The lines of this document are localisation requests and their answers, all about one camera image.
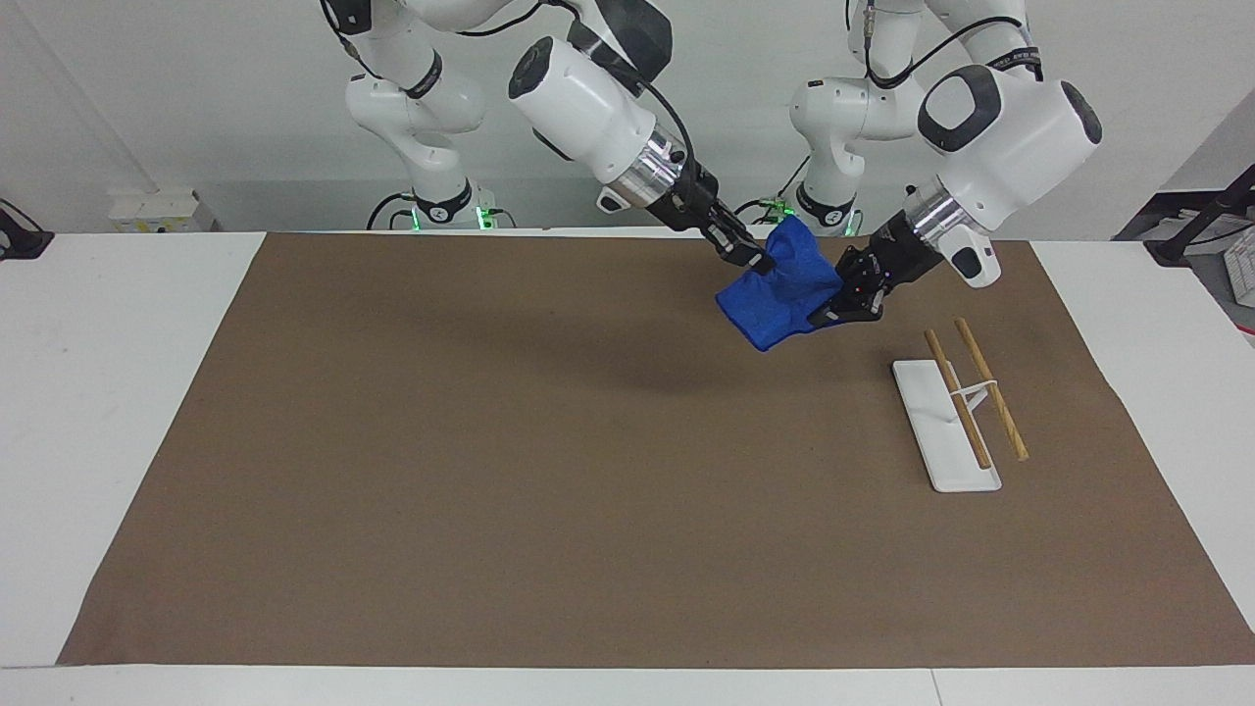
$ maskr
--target white plastic base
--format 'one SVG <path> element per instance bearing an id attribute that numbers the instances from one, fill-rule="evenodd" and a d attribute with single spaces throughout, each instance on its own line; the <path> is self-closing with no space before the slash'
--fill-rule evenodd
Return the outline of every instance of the white plastic base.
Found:
<path id="1" fill-rule="evenodd" d="M 963 433 L 959 414 L 932 361 L 897 361 L 894 377 L 937 493 L 993 493 L 1003 488 L 998 469 L 983 470 Z"/>

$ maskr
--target white wall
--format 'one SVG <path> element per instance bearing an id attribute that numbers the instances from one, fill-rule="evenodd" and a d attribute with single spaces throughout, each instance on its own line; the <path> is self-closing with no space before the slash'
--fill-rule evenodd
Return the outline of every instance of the white wall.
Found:
<path id="1" fill-rule="evenodd" d="M 397 158 L 356 128 L 343 103 L 355 64 L 340 53 L 315 0 L 16 0 L 92 102 L 163 184 L 196 187 L 232 229 L 360 227 L 383 194 L 404 187 Z M 683 112 L 704 163 L 740 202 L 774 192 L 806 152 L 788 122 L 799 83 L 858 74 L 846 56 L 841 3 L 655 0 L 675 25 L 659 80 Z M 0 3 L 0 13 L 5 8 Z M 502 16 L 513 16 L 507 9 Z M 1014 216 L 1008 237 L 1116 233 L 1255 87 L 1255 4 L 1249 0 L 1030 3 L 1048 71 L 1076 83 L 1108 139 L 1055 193 Z M 503 98 L 518 56 L 567 16 L 546 9 L 502 36 L 435 38 L 449 65 L 496 97 L 464 145 L 471 171 L 522 224 L 649 222 L 604 217 L 596 184 L 536 142 Z M 943 33 L 926 21 L 920 45 Z M 102 229 L 119 177 L 14 48 L 0 14 L 0 192 L 55 229 Z M 963 61 L 948 50 L 925 78 Z M 936 164 L 917 140 L 865 149 L 868 224 L 891 214 L 902 186 Z"/>
<path id="2" fill-rule="evenodd" d="M 1234 108 L 1202 147 L 1163 184 L 1165 191 L 1222 191 L 1255 163 L 1255 93 Z"/>

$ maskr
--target wooden dowel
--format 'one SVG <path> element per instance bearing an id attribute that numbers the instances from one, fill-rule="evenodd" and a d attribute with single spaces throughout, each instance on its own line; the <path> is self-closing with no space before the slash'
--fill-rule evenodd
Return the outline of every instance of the wooden dowel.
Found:
<path id="1" fill-rule="evenodd" d="M 971 355 L 971 362 L 976 365 L 976 371 L 985 379 L 985 382 L 994 380 L 994 372 L 989 370 L 989 364 L 985 362 L 984 352 L 980 351 L 980 345 L 976 344 L 976 336 L 973 335 L 971 326 L 968 325 L 968 319 L 955 319 L 954 325 L 959 329 L 959 335 L 963 336 L 964 344 L 968 345 L 968 352 Z M 1020 461 L 1028 461 L 1028 448 L 1024 446 L 1019 428 L 1015 426 L 1012 411 L 1007 406 L 1007 399 L 1003 398 L 1003 391 L 998 387 L 996 382 L 989 386 L 989 395 L 994 399 L 994 408 L 998 409 L 998 418 L 1003 421 L 1003 429 L 1007 430 L 1007 439 L 1012 443 L 1015 456 Z"/>
<path id="2" fill-rule="evenodd" d="M 945 350 L 941 349 L 941 341 L 937 340 L 936 331 L 929 329 L 924 331 L 924 337 L 929 340 L 929 347 L 932 349 L 932 360 L 937 362 L 937 369 L 941 370 L 941 379 L 945 381 L 946 390 L 950 391 L 950 401 L 954 403 L 954 411 L 959 414 L 963 433 L 968 435 L 968 444 L 971 445 L 971 451 L 976 455 L 976 464 L 980 465 L 981 470 L 994 468 L 994 461 L 989 458 L 989 450 L 985 449 L 984 443 L 980 441 L 980 434 L 976 431 L 976 420 L 971 419 L 971 410 L 968 410 L 968 401 L 961 395 L 955 395 L 955 393 L 959 393 L 959 380 L 955 379 L 954 371 L 950 370 L 950 362 L 946 361 Z"/>

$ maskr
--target blue towel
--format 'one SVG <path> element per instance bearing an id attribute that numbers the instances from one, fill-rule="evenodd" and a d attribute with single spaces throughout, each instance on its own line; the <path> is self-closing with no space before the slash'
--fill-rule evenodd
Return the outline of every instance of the blue towel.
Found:
<path id="1" fill-rule="evenodd" d="M 786 337 L 816 327 L 806 317 L 841 291 L 841 276 L 820 252 L 811 228 L 789 216 L 767 238 L 776 268 L 747 271 L 715 301 L 754 347 L 766 352 Z"/>

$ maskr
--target brown mat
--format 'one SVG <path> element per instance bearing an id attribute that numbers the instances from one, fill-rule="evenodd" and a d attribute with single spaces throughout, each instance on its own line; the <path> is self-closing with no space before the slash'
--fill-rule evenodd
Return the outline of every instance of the brown mat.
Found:
<path id="1" fill-rule="evenodd" d="M 830 256 L 841 243 L 830 242 Z M 756 352 L 702 241 L 266 238 L 61 663 L 1255 663 L 1027 245 Z M 890 375 L 970 319 L 1034 459 L 929 488 Z"/>

